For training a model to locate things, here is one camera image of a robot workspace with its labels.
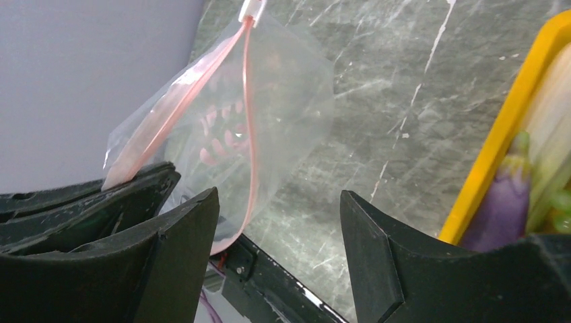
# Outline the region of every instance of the plastic bag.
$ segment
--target plastic bag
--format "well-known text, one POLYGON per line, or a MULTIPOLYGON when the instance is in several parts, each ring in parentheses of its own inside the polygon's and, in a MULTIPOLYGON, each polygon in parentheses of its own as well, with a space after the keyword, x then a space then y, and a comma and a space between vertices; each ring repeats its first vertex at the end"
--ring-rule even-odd
POLYGON ((206 188, 220 192, 211 253, 226 249, 333 122, 333 64, 316 41, 270 15, 234 20, 215 45, 109 136, 103 189, 145 164, 182 178, 163 211, 206 188))

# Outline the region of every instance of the gray wall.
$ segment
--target gray wall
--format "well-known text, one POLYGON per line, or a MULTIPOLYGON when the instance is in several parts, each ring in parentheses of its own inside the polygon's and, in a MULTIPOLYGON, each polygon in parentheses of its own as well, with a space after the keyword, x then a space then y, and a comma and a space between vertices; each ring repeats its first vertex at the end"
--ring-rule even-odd
POLYGON ((0 0, 0 193, 102 177, 107 136, 182 69, 203 0, 0 0))

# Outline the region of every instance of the yellow bin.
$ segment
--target yellow bin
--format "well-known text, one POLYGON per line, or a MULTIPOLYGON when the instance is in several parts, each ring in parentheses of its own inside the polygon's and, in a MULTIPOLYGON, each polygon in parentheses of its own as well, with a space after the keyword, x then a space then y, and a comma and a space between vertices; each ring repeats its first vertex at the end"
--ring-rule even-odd
POLYGON ((551 18, 535 39, 438 237, 457 244, 506 155, 536 89, 556 55, 571 43, 571 10, 551 18))

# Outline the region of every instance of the purple eggplant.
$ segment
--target purple eggplant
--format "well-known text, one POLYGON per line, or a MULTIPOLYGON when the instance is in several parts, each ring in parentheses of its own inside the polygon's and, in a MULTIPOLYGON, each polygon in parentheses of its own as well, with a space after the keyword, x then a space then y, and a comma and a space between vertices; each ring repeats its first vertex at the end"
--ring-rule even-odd
POLYGON ((528 152, 529 134, 523 131, 512 141, 459 246, 487 252, 524 235, 531 189, 528 152))

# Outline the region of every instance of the marble surface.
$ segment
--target marble surface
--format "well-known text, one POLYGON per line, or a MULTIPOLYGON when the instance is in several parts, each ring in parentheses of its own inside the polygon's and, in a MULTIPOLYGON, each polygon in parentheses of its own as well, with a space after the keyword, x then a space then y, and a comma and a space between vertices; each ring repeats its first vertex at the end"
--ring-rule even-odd
MULTIPOLYGON (((339 194, 436 236, 540 27, 571 0, 280 0, 335 62, 331 134, 246 234, 356 322, 339 194)), ((241 0, 208 0, 195 53, 241 0)))

